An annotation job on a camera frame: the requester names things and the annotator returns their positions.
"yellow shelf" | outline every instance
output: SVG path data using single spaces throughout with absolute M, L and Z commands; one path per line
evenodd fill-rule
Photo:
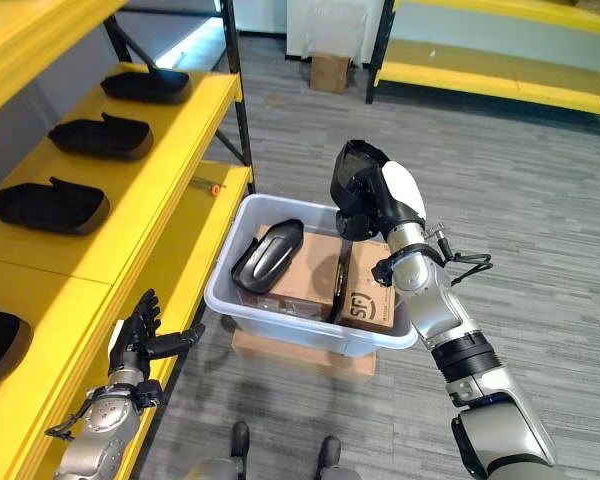
M 26 472 L 49 443 L 54 399 L 67 393 L 80 363 L 77 346 L 92 328 L 109 286 L 0 262 L 0 311 L 33 327 L 22 363 L 0 382 L 0 479 Z
M 600 15 L 550 0 L 406 0 L 436 7 L 521 18 L 600 34 Z
M 117 70 L 137 69 L 126 65 Z M 192 73 L 193 93 L 182 105 L 115 100 L 96 87 L 65 120 L 98 119 L 101 112 L 148 122 L 154 144 L 136 162 L 63 153 L 45 138 L 0 188 L 47 183 L 50 176 L 102 189 L 111 202 L 105 223 L 84 237 L 57 235 L 0 221 L 0 261 L 128 289 L 239 91 L 237 75 Z
M 126 0 L 0 0 L 0 106 Z
M 187 188 L 123 308 L 130 311 L 144 291 L 154 288 L 163 311 L 160 331 L 165 333 L 191 325 L 251 171 L 248 167 L 203 162 L 195 175 L 226 188 L 215 199 L 207 191 Z M 166 386 L 175 363 L 173 357 L 152 362 L 151 377 Z M 155 409 L 144 414 L 138 435 L 127 448 L 118 480 L 131 474 L 154 414 Z
M 379 80 L 600 114 L 600 73 L 465 48 L 390 40 Z
M 217 197 L 186 187 L 125 305 L 113 316 L 105 316 L 106 284 L 0 262 L 0 310 L 34 327 L 25 359 L 0 382 L 0 479 L 50 478 L 66 445 L 43 432 L 81 403 L 87 386 L 106 381 L 103 352 L 115 319 L 126 318 L 142 292 L 154 288 L 159 295 L 160 332 L 189 327 L 251 178 L 248 167 L 214 162 L 202 162 L 195 174 L 226 187 Z M 165 386 L 174 364 L 174 358 L 152 362 L 152 378 Z M 130 474 L 153 415 L 144 415 L 118 478 Z

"black cable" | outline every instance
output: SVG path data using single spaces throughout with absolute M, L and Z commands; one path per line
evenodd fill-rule
M 70 413 L 69 418 L 67 418 L 65 422 L 45 430 L 44 434 L 50 437 L 61 438 L 62 440 L 67 440 L 68 442 L 74 440 L 75 437 L 71 435 L 70 428 L 73 427 L 76 423 L 78 423 L 78 420 L 80 420 L 84 416 L 84 414 L 87 413 L 87 410 L 89 410 L 89 407 L 91 407 L 91 405 L 93 404 L 95 397 L 96 392 L 94 392 L 93 395 L 87 397 L 84 400 L 84 402 L 82 402 L 82 405 L 76 413 Z
M 456 252 L 451 255 L 451 247 L 449 246 L 449 241 L 445 238 L 438 239 L 438 246 L 444 255 L 444 265 L 446 266 L 449 262 L 455 263 L 466 263 L 469 265 L 474 265 L 473 268 L 464 272 L 462 275 L 451 280 L 451 286 L 457 285 L 465 278 L 474 275 L 479 272 L 484 272 L 485 270 L 489 270 L 493 268 L 493 263 L 491 263 L 491 255 L 488 253 L 478 253 L 475 255 L 462 255 L 460 252 Z
M 491 255 L 488 253 L 480 253 L 476 255 L 461 255 L 459 252 L 456 252 L 450 261 L 474 265 L 473 268 L 469 269 L 462 275 L 459 275 L 458 277 L 451 280 L 451 286 L 457 285 L 462 280 L 471 275 L 474 275 L 479 272 L 484 272 L 485 270 L 493 268 L 493 263 L 491 263 Z

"plastic storage box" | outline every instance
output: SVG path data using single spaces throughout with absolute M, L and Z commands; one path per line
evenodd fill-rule
M 240 205 L 207 283 L 204 292 L 207 305 L 216 312 L 230 315 L 240 328 L 252 335 L 349 357 L 367 355 L 382 347 L 403 349 L 413 345 L 418 336 L 402 302 L 395 310 L 393 329 L 387 333 L 367 332 L 242 305 L 238 287 L 231 280 L 231 267 L 256 236 L 258 227 L 297 218 L 304 222 L 306 231 L 337 235 L 336 211 L 334 207 L 288 198 L 249 195 Z

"brown cardboard box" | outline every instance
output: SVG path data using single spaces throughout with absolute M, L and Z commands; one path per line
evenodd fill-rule
M 349 262 L 347 295 L 340 325 L 384 332 L 393 328 L 395 291 L 377 283 L 371 269 L 390 255 L 389 247 L 379 242 L 355 242 Z
M 349 58 L 315 53 L 311 58 L 311 90 L 342 93 L 347 87 Z
M 269 226 L 258 230 L 261 238 Z M 324 321 L 331 312 L 342 239 L 305 232 L 289 269 L 266 295 L 240 291 L 246 305 Z M 384 243 L 356 242 L 351 249 L 341 325 L 372 331 L 393 327 L 395 293 L 375 282 L 371 268 L 389 256 Z
M 376 352 L 364 357 L 345 357 L 326 350 L 249 335 L 239 328 L 233 333 L 231 346 L 242 356 L 284 361 L 354 382 L 365 381 L 376 372 Z

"gray carpet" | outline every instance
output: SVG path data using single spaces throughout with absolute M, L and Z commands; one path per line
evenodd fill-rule
M 452 246 L 493 254 L 495 269 L 458 293 L 568 476 L 600 479 L 600 117 L 417 87 L 365 105 L 366 72 L 344 95 L 310 91 L 309 66 L 284 61 L 272 39 L 242 38 L 241 60 L 259 191 L 331 203 L 349 138 L 407 166 Z M 237 141 L 233 115 L 223 129 Z M 215 142 L 208 157 L 230 159 Z M 230 321 L 207 312 L 204 322 L 136 478 L 179 479 L 225 454 L 238 419 L 251 427 L 250 479 L 312 478 L 328 434 L 365 480 L 469 478 L 449 428 L 455 409 L 422 346 L 380 351 L 375 378 L 352 384 L 240 358 Z

